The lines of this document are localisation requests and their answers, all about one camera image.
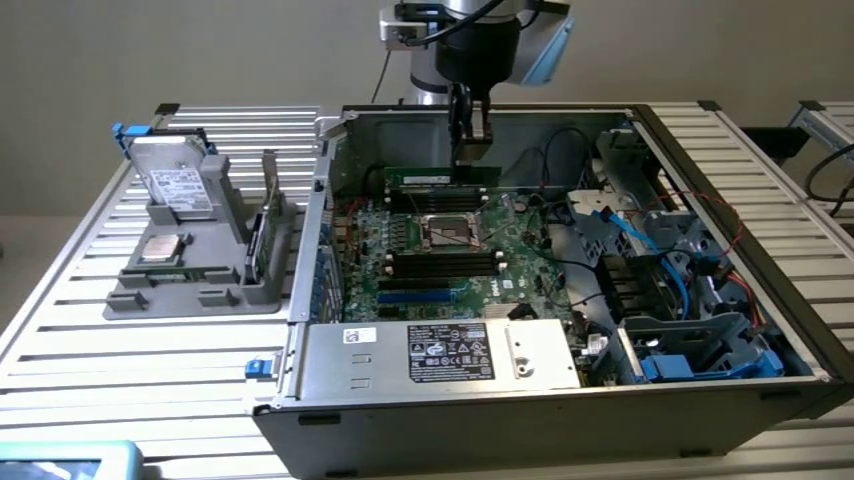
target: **wire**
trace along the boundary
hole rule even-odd
[[[733,237],[733,240],[730,241],[730,245],[726,247],[726,250],[724,250],[724,253],[721,254],[721,256],[726,256],[733,252],[733,249],[736,248],[736,245],[738,245],[738,242],[742,239],[742,236],[745,235],[745,222],[742,221],[741,216],[738,215],[738,210],[736,210],[736,207],[733,205],[730,205],[728,203],[726,200],[718,198],[718,197],[713,197],[712,195],[708,195],[705,193],[700,193],[700,192],[684,192],[681,190],[677,190],[673,192],[676,195],[692,195],[694,197],[698,198],[705,198],[706,200],[709,200],[710,202],[716,202],[717,204],[725,206],[726,208],[730,209],[730,211],[733,212],[733,215],[736,216],[736,220],[738,221],[738,228],[736,230],[736,236]],[[668,198],[670,198],[672,194],[666,193],[664,195],[660,195],[658,197],[656,197],[656,200],[653,200],[650,203],[648,203],[644,208],[641,208],[642,212],[646,212],[650,210],[650,208],[653,208],[656,206],[656,204],[658,203],[660,200],[665,200]]]
[[[513,172],[513,169],[517,168],[517,165],[519,165],[519,162],[522,161],[526,153],[529,152],[535,152],[540,155],[540,158],[542,159],[542,161],[546,162],[546,155],[544,154],[544,151],[538,147],[529,147],[525,150],[522,150],[522,153],[517,157],[517,161],[513,162],[513,165],[510,165],[510,167],[505,169],[505,172],[502,173],[502,177],[505,177],[505,175]]]
[[[632,227],[632,225],[629,225],[617,215],[612,215],[609,217],[609,221],[614,223],[614,225],[617,225],[620,228],[622,228],[629,235],[632,235],[644,243],[646,243],[650,246],[650,249],[653,250],[653,253],[656,253],[656,255],[660,255],[662,253],[661,249],[658,248],[658,245],[656,244],[656,240],[653,240],[648,235],[638,232]],[[685,281],[682,280],[682,277],[680,276],[680,272],[673,266],[673,263],[670,263],[670,260],[668,260],[666,258],[662,258],[661,263],[662,263],[662,266],[665,267],[665,270],[668,271],[674,281],[677,282],[677,287],[680,288],[680,295],[682,295],[682,320],[685,320],[689,317],[689,308],[692,305],[692,297],[689,295],[689,290],[688,288],[685,288]]]
[[[661,262],[658,263],[658,266],[662,267],[662,270],[665,269],[665,266],[662,265]],[[673,303],[668,303],[668,306],[670,307],[673,305],[673,311],[676,312],[677,308],[680,308],[680,300],[677,299],[677,295],[673,293],[673,288],[668,286],[665,277],[662,277],[658,272],[656,272],[656,278],[658,279],[658,281],[661,281],[665,284],[665,290],[670,294],[670,300],[673,300]]]
[[[685,248],[669,248],[664,250],[662,253],[658,254],[658,256],[661,257],[664,255],[670,255],[672,253],[682,253],[684,255],[688,255],[689,258],[697,258],[700,256],[697,252],[686,250]]]
[[[542,207],[538,209],[537,212],[531,212],[531,214],[529,215],[529,221],[526,223],[526,227],[525,227],[525,231],[527,233],[534,233],[531,232],[531,220],[534,219],[534,217],[540,214],[540,212],[542,211]],[[577,262],[576,260],[564,260],[562,258],[556,258],[552,255],[546,255],[544,252],[541,252],[537,248],[535,245],[531,245],[531,243],[529,241],[523,241],[522,243],[525,243],[525,245],[529,247],[529,249],[534,252],[534,254],[545,259],[549,260],[550,262],[556,262],[556,263],[561,263],[564,265],[576,265],[577,267],[582,267],[584,269],[589,270],[594,275],[597,273],[597,269],[594,267],[592,267],[590,265],[588,265],[584,262]]]
[[[481,9],[477,12],[474,12],[466,18],[459,20],[454,25],[451,25],[445,30],[439,30],[438,32],[431,33],[430,35],[422,38],[407,38],[406,40],[403,40],[403,43],[406,44],[407,47],[423,47],[425,45],[430,45],[431,43],[438,42],[447,36],[459,32],[463,28],[466,28],[469,25],[475,23],[483,17],[486,17],[486,15],[493,10],[495,10],[495,7],[498,7],[503,1],[505,0],[491,0],[490,3],[487,3],[483,7],[481,7]]]
[[[377,103],[377,95],[379,94],[379,87],[383,86],[383,80],[386,79],[386,70],[389,69],[390,58],[391,58],[391,50],[386,52],[386,61],[383,62],[383,70],[379,72],[379,80],[377,80],[377,88],[374,89],[374,95],[371,95],[371,104]]]
[[[549,169],[549,153],[552,151],[552,144],[564,132],[576,133],[585,141],[585,146],[588,147],[588,160],[582,168],[581,178],[585,178],[584,171],[588,169],[588,166],[593,163],[593,140],[590,140],[590,137],[588,136],[588,134],[578,127],[560,128],[552,134],[552,137],[549,137],[549,140],[546,141],[546,148],[544,149],[544,172],[542,172],[542,179],[541,179],[541,183],[544,184],[544,186],[549,185],[549,183],[552,182],[552,171]]]
[[[752,324],[753,327],[757,328],[760,326],[760,308],[757,307],[757,298],[754,297],[753,294],[753,289],[750,288],[750,286],[748,285],[748,282],[745,282],[745,280],[733,272],[730,273],[726,278],[729,278],[734,283],[737,283],[738,285],[741,285],[741,287],[745,289],[745,292],[748,293],[748,302],[750,303],[750,315],[752,315]]]
[[[813,200],[821,200],[822,202],[849,202],[853,201],[854,199],[846,199],[845,195],[848,195],[848,192],[845,193],[845,195],[841,195],[837,198],[833,197],[825,197],[822,195],[817,195],[816,192],[813,191],[813,180],[816,180],[816,176],[820,174],[820,172],[825,169],[825,167],[828,165],[830,165],[830,163],[840,157],[842,157],[844,155],[846,155],[848,153],[854,151],[854,143],[842,147],[840,150],[837,150],[836,152],[833,152],[828,158],[825,158],[821,162],[818,162],[818,165],[816,165],[813,167],[813,170],[810,170],[810,173],[806,174],[806,181],[804,189],[806,190],[806,194],[808,196],[813,199]]]
[[[590,300],[593,300],[597,297],[605,297],[605,293],[600,292],[600,293],[594,293],[593,295],[582,298],[578,302],[572,303],[570,307],[578,307],[580,305],[588,303]]]
[[[837,213],[840,213],[840,210],[842,210],[842,204],[845,202],[850,202],[852,200],[854,200],[854,198],[848,198],[852,188],[854,188],[854,179],[852,179],[848,186],[842,189],[842,192],[840,193],[840,200],[837,200],[837,204],[833,206],[833,210],[830,210],[832,217],[836,217]]]
[[[531,18],[529,18],[527,23],[525,25],[522,25],[522,28],[519,29],[519,31],[525,30],[531,25],[534,25],[534,22],[540,18],[540,14],[541,14],[541,12],[544,10],[544,4],[545,3],[546,3],[546,0],[537,0],[537,7],[534,8],[534,13],[531,14]]]
[[[531,249],[531,251],[537,254],[537,256],[545,260],[549,260],[550,262],[556,262],[556,263],[561,263],[564,265],[576,265],[577,267],[582,267],[584,269],[589,270],[590,272],[593,272],[594,274],[597,273],[597,269],[594,267],[592,267],[590,265],[588,265],[586,263],[582,262],[577,262],[576,260],[564,260],[562,258],[556,258],[550,255],[546,255],[544,252],[541,252],[534,245],[531,245],[530,243],[526,243],[527,247]]]
[[[362,175],[362,195],[369,195],[369,181],[371,180],[371,173],[374,173],[377,170],[381,170],[386,168],[386,164],[385,163],[374,163],[369,168],[366,168],[365,170],[365,174]]]
[[[561,215],[558,215],[558,209],[556,207],[564,205],[566,207],[566,211],[570,214],[570,220],[568,221],[565,218],[562,218]],[[566,200],[561,200],[560,202],[554,202],[549,208],[546,209],[546,223],[552,224],[553,222],[549,220],[549,215],[552,215],[554,213],[556,218],[558,219],[558,222],[561,225],[566,225],[566,226],[573,226],[576,225],[576,217],[573,216],[573,209],[570,208],[570,205],[568,204]]]

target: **gray floor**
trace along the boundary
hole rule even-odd
[[[79,217],[2,217],[0,331],[6,329],[74,231]]]

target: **metal case panel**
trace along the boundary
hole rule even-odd
[[[724,455],[832,385],[291,409],[255,422],[303,480]]]

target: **motherboard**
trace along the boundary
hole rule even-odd
[[[569,318],[562,270],[523,240],[542,203],[483,188],[357,199],[338,221],[343,321]]]

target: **cpu socket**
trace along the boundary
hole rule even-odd
[[[471,213],[449,215],[423,215],[422,248],[481,247],[478,221]]]

